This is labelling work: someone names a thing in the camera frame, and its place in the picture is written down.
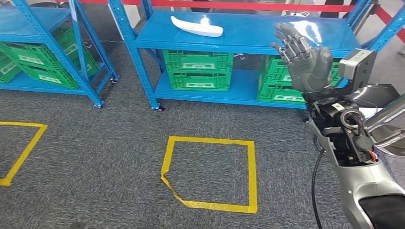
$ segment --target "shelf board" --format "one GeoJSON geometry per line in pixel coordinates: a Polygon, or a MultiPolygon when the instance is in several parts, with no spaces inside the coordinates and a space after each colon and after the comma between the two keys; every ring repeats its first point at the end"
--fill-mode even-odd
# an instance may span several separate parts
{"type": "Polygon", "coordinates": [[[275,23],[294,26],[311,46],[328,47],[335,58],[360,48],[345,19],[171,11],[155,11],[133,42],[142,48],[278,54],[270,47],[271,42],[280,43],[274,36],[275,23]],[[188,33],[175,27],[170,16],[196,23],[207,17],[210,24],[223,27],[224,33],[221,37],[188,33]]]}
{"type": "MultiPolygon", "coordinates": [[[[104,67],[103,63],[97,63],[99,69],[104,67]]],[[[89,83],[93,82],[101,71],[89,78],[89,83]]],[[[6,84],[0,83],[0,89],[15,90],[15,91],[29,91],[29,92],[48,92],[60,94],[81,94],[86,95],[84,90],[80,87],[77,89],[69,89],[58,85],[41,82],[29,77],[25,72],[20,72],[10,82],[6,84]]]]}
{"type": "MultiPolygon", "coordinates": [[[[31,7],[40,23],[53,31],[70,17],[70,10],[63,8],[31,7]]],[[[41,43],[33,25],[15,7],[0,6],[0,41],[41,43]]]]}
{"type": "Polygon", "coordinates": [[[257,101],[257,80],[257,71],[234,69],[228,92],[178,91],[170,88],[169,77],[165,72],[156,85],[154,95],[160,99],[305,109],[305,105],[257,101]]]}

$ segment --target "green plastic crate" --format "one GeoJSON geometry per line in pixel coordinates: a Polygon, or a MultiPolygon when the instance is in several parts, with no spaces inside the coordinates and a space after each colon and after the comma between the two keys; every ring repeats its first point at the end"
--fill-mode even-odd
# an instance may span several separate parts
{"type": "Polygon", "coordinates": [[[20,72],[21,69],[4,53],[0,52],[0,83],[10,82],[20,72]]]}
{"type": "MultiPolygon", "coordinates": [[[[86,63],[86,69],[87,69],[87,76],[90,77],[98,72],[98,66],[96,61],[94,60],[93,56],[91,55],[90,52],[85,53],[85,63],[86,63]]],[[[80,60],[79,57],[77,57],[74,61],[73,64],[75,65],[76,69],[79,70],[80,73],[81,67],[80,67],[80,60]]]]}
{"type": "Polygon", "coordinates": [[[305,104],[305,100],[301,94],[301,92],[292,89],[291,86],[266,84],[262,89],[262,93],[257,95],[257,100],[302,105],[305,104]]]}
{"type": "Polygon", "coordinates": [[[234,64],[233,53],[162,50],[169,72],[182,70],[230,71],[234,64]]]}
{"type": "MultiPolygon", "coordinates": [[[[331,84],[336,86],[341,77],[338,76],[339,60],[334,60],[330,70],[331,84]]],[[[279,56],[265,56],[260,67],[260,78],[264,84],[291,86],[291,76],[286,64],[279,56]]]]}
{"type": "MultiPolygon", "coordinates": [[[[59,27],[52,32],[52,35],[70,60],[79,56],[72,27],[59,27]]],[[[62,67],[44,44],[6,42],[3,43],[2,49],[17,64],[33,64],[37,67],[47,66],[55,69],[62,67]]]]}
{"type": "Polygon", "coordinates": [[[69,89],[76,89],[79,87],[65,69],[55,71],[32,65],[20,65],[20,68],[31,78],[41,82],[55,84],[69,89]]]}
{"type": "Polygon", "coordinates": [[[229,91],[231,72],[228,73],[196,73],[168,72],[173,90],[195,91],[229,91]]]}
{"type": "MultiPolygon", "coordinates": [[[[86,54],[85,62],[88,77],[98,72],[97,64],[90,53],[86,54]]],[[[79,58],[73,60],[73,64],[75,65],[76,69],[81,71],[79,58]]],[[[33,66],[31,64],[27,65],[20,64],[19,66],[25,73],[27,73],[31,78],[35,80],[55,84],[70,89],[76,89],[79,86],[65,68],[62,69],[42,68],[33,66]]]]}

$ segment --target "shelf caster wheel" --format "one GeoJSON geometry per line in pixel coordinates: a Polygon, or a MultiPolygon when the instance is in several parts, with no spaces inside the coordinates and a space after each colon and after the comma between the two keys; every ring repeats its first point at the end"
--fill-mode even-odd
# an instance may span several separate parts
{"type": "Polygon", "coordinates": [[[164,108],[163,106],[160,106],[158,109],[155,109],[154,111],[164,111],[166,110],[166,108],[164,108]]]}

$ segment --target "blue metal shelf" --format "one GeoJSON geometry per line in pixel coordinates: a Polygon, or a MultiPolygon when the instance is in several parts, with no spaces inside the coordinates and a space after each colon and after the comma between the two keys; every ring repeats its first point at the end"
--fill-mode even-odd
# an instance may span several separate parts
{"type": "Polygon", "coordinates": [[[360,48],[345,19],[171,11],[154,12],[138,37],[129,42],[140,48],[278,55],[270,47],[271,42],[279,42],[275,23],[294,26],[311,46],[328,47],[335,58],[360,48]],[[224,33],[204,37],[185,32],[173,25],[170,16],[196,23],[207,17],[210,24],[223,27],[224,33]]]}
{"type": "Polygon", "coordinates": [[[154,95],[159,99],[305,109],[305,105],[257,101],[257,81],[257,71],[234,69],[228,92],[178,91],[170,88],[169,77],[164,72],[156,85],[154,95]]]}
{"type": "MultiPolygon", "coordinates": [[[[97,65],[100,70],[95,75],[93,75],[89,78],[89,83],[92,83],[100,75],[100,72],[105,69],[105,66],[103,63],[97,63],[97,65]]],[[[80,87],[75,90],[72,90],[72,89],[68,89],[68,88],[50,84],[50,83],[44,83],[44,82],[32,79],[25,72],[20,72],[18,75],[15,76],[14,79],[12,79],[10,82],[8,82],[6,84],[0,83],[0,89],[15,90],[15,91],[30,91],[30,92],[41,91],[41,92],[48,92],[48,93],[86,95],[86,92],[80,87]]]]}
{"type": "MultiPolygon", "coordinates": [[[[31,10],[47,31],[53,31],[70,18],[69,9],[32,7],[31,10]]],[[[0,6],[0,41],[42,43],[43,39],[21,11],[0,6]]]]}
{"type": "Polygon", "coordinates": [[[0,7],[0,41],[45,44],[79,84],[79,88],[71,90],[49,83],[42,83],[31,79],[25,73],[20,73],[8,84],[1,84],[0,89],[82,94],[89,97],[93,101],[95,107],[100,108],[104,102],[100,99],[98,94],[109,79],[116,82],[119,76],[112,67],[103,45],[90,25],[78,0],[69,0],[69,9],[35,8],[30,7],[25,0],[11,1],[13,2],[14,7],[0,7]],[[70,20],[73,25],[81,72],[76,69],[72,61],[66,56],[51,34],[54,29],[66,20],[70,20]],[[82,45],[82,38],[79,29],[79,20],[83,23],[85,31],[102,60],[102,64],[99,65],[100,71],[90,78],[87,77],[87,71],[85,69],[84,47],[82,45]],[[98,86],[93,88],[91,82],[101,72],[105,72],[105,75],[98,86]]]}
{"type": "MultiPolygon", "coordinates": [[[[355,10],[350,14],[350,23],[353,24],[359,19],[368,6],[368,2],[369,0],[362,0],[356,3],[355,10]]],[[[279,42],[274,36],[275,23],[292,25],[307,37],[311,46],[328,47],[334,58],[343,58],[353,49],[361,47],[346,19],[172,11],[153,12],[149,0],[142,1],[148,20],[140,34],[137,35],[129,24],[121,1],[108,0],[108,3],[152,109],[159,108],[160,104],[157,99],[304,108],[304,106],[256,101],[257,76],[252,71],[235,70],[229,92],[171,90],[164,66],[161,64],[160,49],[278,55],[278,52],[270,47],[271,42],[279,42]],[[200,23],[202,18],[208,18],[211,25],[223,27],[224,33],[221,37],[204,37],[188,33],[175,27],[170,16],[196,23],[200,23]],[[155,89],[150,85],[148,74],[139,54],[139,48],[146,48],[151,56],[157,60],[160,70],[163,72],[155,89]]],[[[403,25],[402,15],[403,12],[397,14],[393,19],[392,26],[388,26],[393,29],[382,31],[384,35],[387,35],[384,37],[392,37],[398,31],[399,26],[403,25]]],[[[382,45],[388,41],[383,38],[380,40],[382,40],[382,45]]]]}

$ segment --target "black cable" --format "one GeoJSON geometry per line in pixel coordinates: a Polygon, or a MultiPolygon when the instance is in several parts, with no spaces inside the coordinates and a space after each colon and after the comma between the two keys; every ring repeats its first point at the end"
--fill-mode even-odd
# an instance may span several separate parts
{"type": "Polygon", "coordinates": [[[315,163],[315,168],[314,171],[312,172],[312,182],[311,182],[311,196],[312,196],[312,208],[314,209],[314,214],[315,214],[315,220],[317,222],[318,228],[322,229],[322,224],[320,223],[319,215],[318,215],[318,209],[316,207],[316,199],[315,199],[315,180],[316,180],[316,173],[318,170],[319,162],[322,159],[323,156],[323,150],[321,150],[317,162],[315,163]]]}
{"type": "Polygon", "coordinates": [[[370,102],[368,102],[368,101],[361,100],[361,99],[350,98],[350,97],[348,97],[347,99],[349,99],[349,100],[356,100],[356,101],[359,101],[359,102],[362,102],[362,103],[370,104],[370,105],[372,105],[372,106],[375,107],[375,113],[374,113],[374,114],[376,114],[376,113],[378,112],[378,106],[375,105],[375,104],[373,104],[373,103],[370,103],[370,102]]]}

